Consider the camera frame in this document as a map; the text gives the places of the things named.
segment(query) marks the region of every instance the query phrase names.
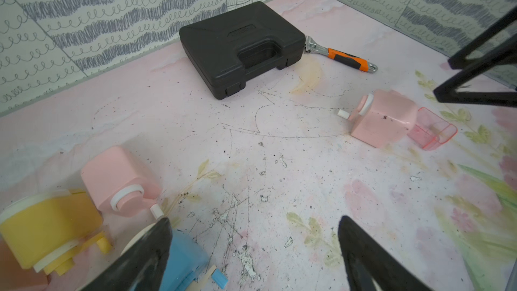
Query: painted flower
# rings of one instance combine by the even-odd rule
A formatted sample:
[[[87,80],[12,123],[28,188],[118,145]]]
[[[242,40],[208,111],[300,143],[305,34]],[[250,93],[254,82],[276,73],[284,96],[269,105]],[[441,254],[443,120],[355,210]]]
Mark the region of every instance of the painted flower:
[[[456,224],[456,227],[462,231],[466,231],[468,233],[476,231],[476,225],[472,220],[470,220],[469,214],[466,212],[462,212],[461,210],[454,208],[451,219]]]
[[[517,135],[517,109],[497,107],[492,110],[497,124],[505,128],[511,135]]]
[[[499,162],[499,167],[505,175],[505,182],[514,190],[517,190],[517,160],[504,156]]]

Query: black metal frame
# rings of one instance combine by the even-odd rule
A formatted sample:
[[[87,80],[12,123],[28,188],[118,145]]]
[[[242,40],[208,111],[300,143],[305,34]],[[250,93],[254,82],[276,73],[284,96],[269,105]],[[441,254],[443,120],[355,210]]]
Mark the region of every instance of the black metal frame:
[[[481,58],[467,59],[467,56],[487,42],[501,30],[517,20],[517,7],[503,16],[495,24],[476,37],[466,47],[449,59],[453,69],[462,70],[434,89],[439,102],[483,104],[517,107],[517,92],[457,92],[456,89],[467,81],[497,65],[517,64],[517,34],[501,43]]]
[[[350,291],[431,291],[388,254],[350,217],[339,223],[339,244],[345,261]]]

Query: floor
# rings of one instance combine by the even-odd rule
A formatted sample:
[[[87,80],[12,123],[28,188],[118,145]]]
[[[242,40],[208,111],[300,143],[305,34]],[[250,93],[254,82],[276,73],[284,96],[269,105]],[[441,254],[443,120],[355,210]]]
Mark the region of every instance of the floor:
[[[229,291],[348,290],[336,244],[343,215],[431,288],[503,290],[517,256],[515,109],[437,103],[432,89],[455,73],[447,58],[336,0],[268,5],[379,71],[304,55],[218,101],[171,44],[0,118],[0,207],[84,187],[82,166],[122,145],[159,178],[174,229],[225,272]],[[505,90],[486,77],[471,87]],[[384,149],[351,137],[338,109],[379,88],[441,114],[458,134],[432,152],[407,137]],[[97,276],[152,220],[105,215],[113,252],[90,248],[48,290]]]

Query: painted leaf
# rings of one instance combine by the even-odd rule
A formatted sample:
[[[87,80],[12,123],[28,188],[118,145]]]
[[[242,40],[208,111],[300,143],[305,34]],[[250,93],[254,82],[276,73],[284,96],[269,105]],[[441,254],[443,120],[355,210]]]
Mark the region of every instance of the painted leaf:
[[[466,233],[465,239],[476,249],[490,254],[492,258],[511,261],[517,257],[517,239],[514,237],[474,232]]]
[[[219,177],[222,177],[222,174],[219,174],[218,172],[216,171],[210,171],[208,172],[206,175],[205,175],[206,178],[209,178],[209,179],[216,179],[216,178],[219,178]]]
[[[178,216],[176,216],[176,217],[171,219],[171,227],[172,228],[178,227],[179,224],[181,224],[181,219]]]
[[[314,236],[320,237],[322,235],[322,228],[318,221],[313,217],[309,218],[309,228]]]
[[[486,141],[483,140],[483,138],[475,132],[464,132],[465,136],[467,136],[471,141],[473,141],[476,144],[485,144]]]
[[[426,98],[427,98],[427,99],[429,99],[429,100],[436,101],[436,98],[435,98],[435,97],[433,97],[433,96],[431,96],[430,94],[425,93],[425,94],[424,94],[424,97],[426,97]]]
[[[463,171],[481,180],[490,189],[494,190],[502,202],[512,208],[514,212],[517,212],[517,192],[510,188],[506,182],[471,167],[459,164],[458,166],[461,167]]]
[[[294,212],[288,212],[287,218],[290,222],[295,224],[296,226],[304,227],[303,220]]]
[[[457,117],[461,121],[469,121],[470,119],[472,119],[470,112],[463,108],[457,111]]]
[[[303,241],[303,243],[307,246],[312,246],[312,247],[316,247],[320,242],[320,238],[319,237],[316,237],[314,236],[313,234],[305,237],[305,240]]]
[[[456,228],[442,210],[434,208],[434,212],[440,227],[460,251],[476,291],[504,289],[506,282],[501,279],[499,266],[488,265],[486,256],[465,240],[463,233]]]
[[[490,131],[485,126],[480,125],[478,128],[478,133],[485,143],[488,143],[488,141],[490,141],[490,136],[492,135],[492,133],[490,133]]]
[[[341,246],[339,245],[338,235],[336,235],[336,233],[334,233],[334,231],[332,233],[330,233],[330,241],[332,243],[332,246],[335,249],[337,249],[337,250],[341,249]]]
[[[412,147],[408,148],[407,149],[410,153],[411,153],[411,156],[417,160],[417,161],[422,161],[422,158],[420,157],[420,154],[418,154],[417,151],[415,151]]]
[[[162,210],[163,213],[165,213],[165,210],[167,210],[167,208],[169,207],[169,198],[165,198],[162,202],[162,204],[160,205],[160,208]]]
[[[500,153],[503,153],[503,154],[511,154],[512,153],[512,151],[508,148],[508,146],[503,145],[503,144],[499,144],[499,146],[497,146],[497,151],[500,152]]]
[[[198,194],[189,194],[188,196],[185,197],[185,199],[197,203],[197,202],[200,202],[202,198]]]
[[[451,169],[451,171],[453,171],[454,173],[457,172],[457,167],[456,165],[454,165],[454,163],[451,161],[451,160],[447,160],[447,162],[449,163],[449,168]]]
[[[442,114],[442,116],[449,120],[449,121],[458,121],[459,119],[456,117],[456,115],[454,113],[449,113],[449,112],[440,112]]]
[[[199,165],[199,167],[197,168],[197,178],[198,179],[201,178],[201,176],[203,175],[203,172],[205,171],[205,168],[207,165],[208,165],[208,158],[206,159],[206,161],[201,163],[201,165]]]
[[[474,218],[480,218],[481,216],[483,216],[483,212],[481,211],[481,209],[479,209],[474,204],[470,203],[462,197],[445,196],[445,199],[450,201],[453,205],[459,207],[460,209],[465,210],[470,215],[473,215]]]
[[[323,260],[323,263],[328,267],[340,266],[342,262],[343,257],[341,253],[337,253],[335,250],[328,251]]]

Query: scratch mark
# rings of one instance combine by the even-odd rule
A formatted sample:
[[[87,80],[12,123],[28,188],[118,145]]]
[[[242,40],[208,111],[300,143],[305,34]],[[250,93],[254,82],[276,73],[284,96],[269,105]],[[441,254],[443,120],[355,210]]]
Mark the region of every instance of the scratch mark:
[[[257,273],[255,272],[255,268],[253,267],[253,258],[251,257],[251,254],[248,251],[249,247],[247,245],[244,245],[242,247],[243,252],[239,253],[239,259],[244,266],[243,272],[247,272],[249,277],[251,278],[251,281],[255,279],[255,276]],[[242,285],[246,281],[246,275],[242,276],[240,278],[239,284]]]
[[[221,125],[222,123],[218,123],[217,125],[215,125],[214,127],[210,128],[208,131],[206,131],[207,133],[210,132],[212,129],[216,128],[217,126]]]
[[[248,244],[248,236],[250,234],[250,185],[248,184],[248,225],[246,230],[248,233],[246,234],[246,245]]]
[[[289,247],[293,244],[293,237],[289,237],[288,241],[285,242],[284,247]]]
[[[216,247],[217,247],[217,242],[219,241],[219,237],[221,237],[221,233],[223,232],[223,228],[224,228],[224,225],[221,226],[221,230],[219,230],[219,235],[217,236],[217,239],[216,239],[216,243],[214,244],[214,248],[212,249],[212,254],[210,254],[210,258],[208,259],[208,262],[210,263],[210,261],[212,261],[212,256],[214,254],[214,251],[216,250]]]
[[[271,88],[267,88],[268,90],[273,90],[274,87],[276,87],[276,85],[282,80],[282,78],[284,77],[285,74],[283,74],[280,79],[278,79],[278,81],[271,87]]]
[[[235,197],[235,195],[232,195],[232,203],[230,204],[230,206],[233,206],[233,205],[235,205],[235,207],[234,207],[234,214],[233,214],[233,216],[234,216],[234,217],[233,217],[233,223],[232,223],[232,224],[230,224],[230,223],[228,223],[228,222],[227,222],[227,223],[228,223],[228,225],[233,229],[233,231],[237,231],[237,230],[235,229],[235,224],[237,223],[237,207],[238,207],[238,205],[239,205],[239,204],[237,203],[237,198]],[[228,234],[228,236],[229,236],[229,238],[228,238],[228,244],[226,245],[226,251],[224,252],[224,255],[223,255],[223,258],[224,258],[224,262],[223,262],[224,267],[226,267],[226,263],[227,263],[227,261],[228,261],[228,260],[227,260],[227,256],[228,256],[228,254],[229,254],[229,249],[230,249],[230,246],[231,246],[231,245],[232,245],[232,243],[233,243],[233,232],[232,232],[232,234]]]
[[[189,235],[190,235],[191,231],[194,229],[194,226],[195,226],[196,224],[197,224],[197,219],[196,219],[196,221],[195,221],[194,225],[192,225],[192,228],[189,230]]]
[[[160,208],[162,209],[162,211],[165,214],[165,216],[167,216],[167,217],[169,216],[169,214],[171,213],[172,209],[174,209],[174,207],[178,204],[178,202],[180,202],[180,199],[181,199],[181,202],[183,202],[183,200],[185,200],[186,198],[189,198],[191,201],[199,201],[199,200],[201,200],[201,197],[199,195],[189,196],[189,191],[190,191],[190,189],[192,189],[192,187],[194,186],[194,184],[196,182],[198,182],[198,181],[200,181],[202,179],[205,179],[205,178],[206,179],[214,179],[214,178],[220,176],[220,174],[218,174],[214,170],[206,172],[206,173],[204,173],[201,176],[199,176],[199,175],[200,174],[198,174],[198,177],[195,180],[190,182],[185,188],[183,188],[179,192],[179,194],[174,198],[172,203],[170,203],[170,200],[169,200],[170,197],[166,197],[163,200],[163,203],[160,205]]]
[[[314,288],[314,291],[318,290],[318,282],[320,281],[320,273],[321,273],[321,271],[318,271],[318,278],[316,279],[316,287]]]
[[[243,202],[244,202],[244,201],[246,201],[247,199],[248,199],[248,198],[246,198],[245,200],[243,200],[242,202],[240,202],[240,203],[239,203],[239,202],[237,201],[237,198],[235,197],[235,195],[232,195],[232,201],[231,201],[231,203],[230,203],[230,206],[229,206],[229,208],[228,208],[227,210],[225,210],[225,211],[223,212],[223,214],[220,214],[219,210],[217,210],[217,208],[214,208],[214,211],[213,211],[213,215],[215,216],[215,220],[214,220],[214,222],[212,222],[212,223],[210,224],[210,226],[209,226],[207,229],[205,229],[205,230],[204,230],[204,231],[202,231],[201,233],[197,234],[197,235],[194,237],[194,239],[197,239],[197,237],[198,237],[198,236],[203,235],[205,232],[207,232],[207,231],[209,231],[210,229],[212,229],[212,227],[213,227],[216,223],[220,223],[220,224],[222,224],[222,225],[223,225],[223,228],[224,228],[224,225],[225,225],[225,224],[228,224],[228,226],[231,228],[231,231],[232,231],[232,232],[236,233],[236,234],[237,234],[237,235],[239,235],[241,238],[243,238],[243,237],[242,237],[242,235],[241,235],[241,234],[240,234],[240,233],[235,229],[235,222],[236,222],[236,220],[237,220],[237,219],[236,219],[237,215],[235,215],[235,219],[234,219],[234,223],[233,223],[233,224],[231,224],[231,223],[229,223],[229,222],[228,222],[228,216],[229,216],[229,211],[230,211],[230,209],[234,209],[234,208],[236,209],[236,208],[237,208],[241,203],[243,203]]]
[[[280,156],[280,161],[282,162],[282,165],[285,167],[285,168],[288,168],[288,164],[284,161],[284,156],[281,155]]]
[[[246,200],[248,200],[248,199],[249,199],[249,197],[248,197],[248,198],[246,198],[246,199],[244,199],[244,200],[243,200],[243,201],[241,201],[240,203],[238,203],[238,205],[242,204],[243,202],[245,202],[245,201],[246,201]]]
[[[323,75],[318,60],[313,56],[302,56],[300,61],[295,64],[295,72],[300,79],[299,84],[290,93],[305,93],[313,90],[319,83]]]
[[[189,138],[189,137],[191,137],[191,136],[192,136],[192,135],[189,135],[189,136],[187,136],[187,137],[185,137],[185,138],[181,139],[180,141],[182,141],[182,140],[184,140],[184,139],[188,139],[188,138]]]
[[[261,171],[259,174],[260,174],[261,176],[265,176],[265,175],[266,175],[266,172],[267,172],[267,158],[262,158],[262,161],[264,161],[264,167],[265,167],[265,168],[264,168],[264,170],[263,170],[263,171]]]
[[[231,138],[230,143],[229,143],[229,155],[230,155],[230,157],[231,157],[231,155],[232,155],[232,149],[233,149],[233,135],[232,135],[232,130],[229,130],[229,137]]]
[[[236,129],[232,129],[232,131],[235,131],[235,132],[239,132],[239,133],[243,133],[243,134],[251,134],[251,135],[257,135],[257,136],[264,136],[264,137],[274,137],[274,138],[326,138],[326,137],[337,137],[337,136],[345,136],[345,135],[348,135],[349,133],[342,133],[342,134],[335,134],[335,135],[326,135],[326,136],[276,136],[276,135],[265,135],[265,134],[259,134],[259,133],[255,133],[255,132],[243,132],[243,131],[238,131]]]

